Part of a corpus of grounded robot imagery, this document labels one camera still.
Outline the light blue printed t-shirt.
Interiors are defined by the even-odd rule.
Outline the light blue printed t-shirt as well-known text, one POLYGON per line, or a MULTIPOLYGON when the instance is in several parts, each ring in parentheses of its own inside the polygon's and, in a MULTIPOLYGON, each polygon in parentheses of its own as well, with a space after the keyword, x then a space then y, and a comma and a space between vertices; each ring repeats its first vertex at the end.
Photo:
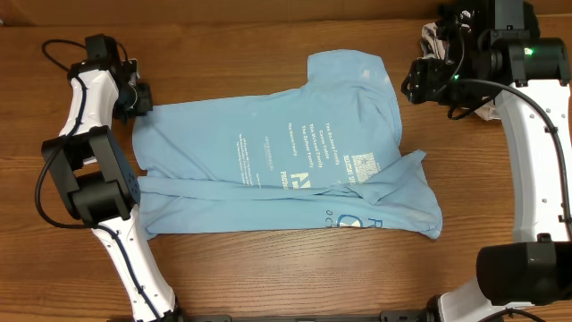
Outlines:
POLYGON ((437 238, 442 211, 425 153, 400 152, 383 60, 307 59, 307 83, 263 96, 155 107, 134 123, 141 223, 163 233, 359 227, 437 238))

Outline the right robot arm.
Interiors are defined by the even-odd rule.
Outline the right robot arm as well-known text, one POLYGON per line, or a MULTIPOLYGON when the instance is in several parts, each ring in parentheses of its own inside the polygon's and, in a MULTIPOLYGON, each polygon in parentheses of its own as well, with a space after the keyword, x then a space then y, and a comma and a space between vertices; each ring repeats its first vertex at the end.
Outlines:
POLYGON ((502 321, 571 297, 571 67, 523 0, 454 1, 424 28, 424 54, 402 82, 413 104, 452 120, 493 104, 506 134, 515 194, 513 241, 482 248, 475 277, 424 309, 384 321, 502 321))

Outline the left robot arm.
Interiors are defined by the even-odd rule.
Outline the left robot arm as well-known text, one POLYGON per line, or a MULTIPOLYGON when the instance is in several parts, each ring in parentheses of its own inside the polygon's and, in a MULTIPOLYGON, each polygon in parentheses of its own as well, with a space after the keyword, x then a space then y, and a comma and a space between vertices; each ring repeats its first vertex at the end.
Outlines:
POLYGON ((72 230, 90 230, 105 247, 128 294, 134 321, 183 321, 172 287, 165 281, 139 225, 138 177, 112 133, 112 122, 124 123, 153 108, 150 87, 138 81, 136 60, 124 46, 104 34, 87 37, 80 48, 86 59, 66 68, 72 88, 67 121, 43 142, 45 164, 34 200, 41 204, 44 180, 50 176, 73 218, 72 230))

